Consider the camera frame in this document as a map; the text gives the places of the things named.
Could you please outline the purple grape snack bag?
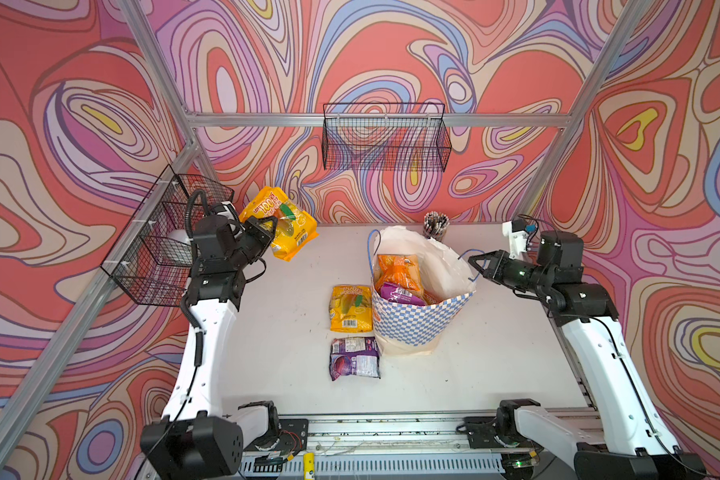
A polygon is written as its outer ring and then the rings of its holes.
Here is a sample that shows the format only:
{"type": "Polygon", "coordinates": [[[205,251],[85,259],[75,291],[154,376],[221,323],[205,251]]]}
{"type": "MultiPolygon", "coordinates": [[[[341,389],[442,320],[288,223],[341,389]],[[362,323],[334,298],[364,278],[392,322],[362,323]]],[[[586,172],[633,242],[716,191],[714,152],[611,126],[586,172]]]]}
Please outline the purple grape snack bag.
{"type": "Polygon", "coordinates": [[[412,291],[391,282],[384,282],[378,289],[380,297],[386,301],[413,306],[427,306],[427,302],[412,291]]]}

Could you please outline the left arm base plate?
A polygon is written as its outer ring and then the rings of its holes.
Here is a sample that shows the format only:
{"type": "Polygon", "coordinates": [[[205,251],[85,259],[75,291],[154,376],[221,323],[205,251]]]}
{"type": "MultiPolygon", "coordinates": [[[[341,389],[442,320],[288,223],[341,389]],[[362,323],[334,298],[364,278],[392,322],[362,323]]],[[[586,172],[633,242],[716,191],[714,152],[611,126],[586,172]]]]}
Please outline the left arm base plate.
{"type": "Polygon", "coordinates": [[[251,453],[276,452],[280,456],[296,455],[308,445],[309,420],[306,418],[281,419],[279,436],[264,436],[254,440],[246,449],[251,453]]]}

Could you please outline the purple berries snack bag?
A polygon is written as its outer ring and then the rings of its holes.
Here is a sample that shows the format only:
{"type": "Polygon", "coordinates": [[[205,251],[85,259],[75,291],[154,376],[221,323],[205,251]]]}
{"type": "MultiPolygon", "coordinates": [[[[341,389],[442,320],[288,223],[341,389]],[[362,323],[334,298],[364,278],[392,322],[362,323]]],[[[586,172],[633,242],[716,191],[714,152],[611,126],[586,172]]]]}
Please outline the purple berries snack bag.
{"type": "Polygon", "coordinates": [[[381,353],[372,336],[337,338],[331,342],[329,375],[333,381],[345,376],[380,379],[381,353]]]}

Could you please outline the yellow mango snack bag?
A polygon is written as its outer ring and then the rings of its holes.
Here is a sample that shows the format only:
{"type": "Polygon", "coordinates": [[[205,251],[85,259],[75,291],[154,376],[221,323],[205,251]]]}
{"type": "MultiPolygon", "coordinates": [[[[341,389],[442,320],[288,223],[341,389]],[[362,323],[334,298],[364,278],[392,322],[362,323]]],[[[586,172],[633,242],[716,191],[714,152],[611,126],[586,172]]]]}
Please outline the yellow mango snack bag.
{"type": "Polygon", "coordinates": [[[373,330],[372,293],[365,285],[336,285],[329,302],[330,330],[369,333],[373,330]]]}

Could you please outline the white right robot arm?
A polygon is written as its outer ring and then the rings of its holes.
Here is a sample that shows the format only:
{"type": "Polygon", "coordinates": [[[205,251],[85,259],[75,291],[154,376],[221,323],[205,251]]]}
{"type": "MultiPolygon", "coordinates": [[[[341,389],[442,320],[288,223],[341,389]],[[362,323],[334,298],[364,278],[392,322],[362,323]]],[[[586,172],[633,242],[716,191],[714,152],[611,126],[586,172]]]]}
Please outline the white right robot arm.
{"type": "Polygon", "coordinates": [[[535,443],[580,479],[705,479],[700,456],[686,451],[661,419],[629,354],[608,291],[583,280],[584,243],[544,231],[534,262],[504,250],[469,257],[480,276],[542,304],[573,350],[599,412],[596,439],[528,398],[501,401],[492,425],[503,442],[535,443]]]}

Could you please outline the checkered paper bag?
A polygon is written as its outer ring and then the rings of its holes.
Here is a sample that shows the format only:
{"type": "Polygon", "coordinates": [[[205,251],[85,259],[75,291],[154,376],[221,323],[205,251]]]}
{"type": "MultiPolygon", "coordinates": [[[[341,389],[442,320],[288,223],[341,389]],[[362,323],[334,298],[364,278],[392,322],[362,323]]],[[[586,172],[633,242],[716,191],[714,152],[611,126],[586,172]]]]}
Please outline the checkered paper bag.
{"type": "Polygon", "coordinates": [[[402,226],[367,240],[373,332],[384,355],[425,355],[476,293],[466,260],[402,226]]]}

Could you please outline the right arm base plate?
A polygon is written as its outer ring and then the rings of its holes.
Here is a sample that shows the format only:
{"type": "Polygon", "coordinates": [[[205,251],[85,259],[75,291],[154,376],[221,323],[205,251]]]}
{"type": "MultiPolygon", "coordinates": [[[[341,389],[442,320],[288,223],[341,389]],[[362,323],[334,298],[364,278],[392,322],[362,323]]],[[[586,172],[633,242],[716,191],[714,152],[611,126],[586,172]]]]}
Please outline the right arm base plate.
{"type": "Polygon", "coordinates": [[[511,428],[506,421],[490,416],[465,417],[456,432],[466,436],[470,449],[535,449],[535,443],[511,428]]]}

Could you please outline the small yellow snack bag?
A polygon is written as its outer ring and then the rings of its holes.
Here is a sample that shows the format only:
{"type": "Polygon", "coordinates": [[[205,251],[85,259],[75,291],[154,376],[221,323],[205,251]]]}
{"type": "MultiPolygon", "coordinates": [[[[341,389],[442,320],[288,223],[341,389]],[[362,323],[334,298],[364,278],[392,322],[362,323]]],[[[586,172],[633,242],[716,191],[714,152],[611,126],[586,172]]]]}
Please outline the small yellow snack bag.
{"type": "Polygon", "coordinates": [[[271,249],[275,258],[291,261],[310,241],[318,237],[317,221],[290,200],[279,187],[264,187],[240,214],[240,221],[248,218],[276,218],[271,249]]]}

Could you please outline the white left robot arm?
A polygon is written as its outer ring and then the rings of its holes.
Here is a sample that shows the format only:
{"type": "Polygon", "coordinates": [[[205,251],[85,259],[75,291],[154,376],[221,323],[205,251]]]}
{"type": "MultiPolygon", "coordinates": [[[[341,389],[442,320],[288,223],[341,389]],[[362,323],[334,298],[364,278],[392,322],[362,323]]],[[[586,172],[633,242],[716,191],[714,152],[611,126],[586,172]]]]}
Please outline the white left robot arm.
{"type": "Polygon", "coordinates": [[[179,375],[161,418],[143,428],[140,448],[161,479],[233,475],[244,450],[280,435],[276,407],[256,401],[224,414],[219,391],[222,353],[238,317],[246,267],[274,240],[274,216],[235,224],[211,214],[190,233],[193,263],[179,308],[189,322],[179,375]]]}

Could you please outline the cup of straws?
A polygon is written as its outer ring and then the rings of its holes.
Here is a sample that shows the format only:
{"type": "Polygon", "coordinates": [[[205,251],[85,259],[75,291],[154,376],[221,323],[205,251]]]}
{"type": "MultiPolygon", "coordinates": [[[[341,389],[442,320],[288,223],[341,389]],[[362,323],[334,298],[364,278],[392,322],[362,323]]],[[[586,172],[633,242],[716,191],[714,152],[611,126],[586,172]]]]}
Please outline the cup of straws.
{"type": "Polygon", "coordinates": [[[441,212],[427,212],[423,219],[423,235],[427,239],[433,239],[439,242],[443,238],[450,225],[450,218],[441,212]]]}

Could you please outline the orange snack bag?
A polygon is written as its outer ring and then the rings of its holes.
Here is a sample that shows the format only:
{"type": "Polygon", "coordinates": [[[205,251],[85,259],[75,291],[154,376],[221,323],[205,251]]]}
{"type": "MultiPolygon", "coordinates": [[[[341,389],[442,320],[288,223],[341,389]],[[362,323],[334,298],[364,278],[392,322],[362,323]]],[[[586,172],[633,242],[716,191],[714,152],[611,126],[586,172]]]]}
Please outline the orange snack bag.
{"type": "Polygon", "coordinates": [[[391,283],[421,297],[424,285],[419,259],[415,255],[381,254],[376,257],[378,268],[374,288],[379,291],[385,283],[391,283]]]}

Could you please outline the silver bowl in basket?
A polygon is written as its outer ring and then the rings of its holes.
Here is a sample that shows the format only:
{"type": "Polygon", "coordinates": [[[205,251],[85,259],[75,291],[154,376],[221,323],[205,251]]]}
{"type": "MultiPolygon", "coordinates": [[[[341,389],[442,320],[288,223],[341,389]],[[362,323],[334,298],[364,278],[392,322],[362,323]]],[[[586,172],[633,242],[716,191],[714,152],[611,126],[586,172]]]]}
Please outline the silver bowl in basket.
{"type": "Polygon", "coordinates": [[[167,234],[167,237],[175,242],[186,245],[187,247],[191,246],[191,239],[185,230],[173,230],[167,234]]]}

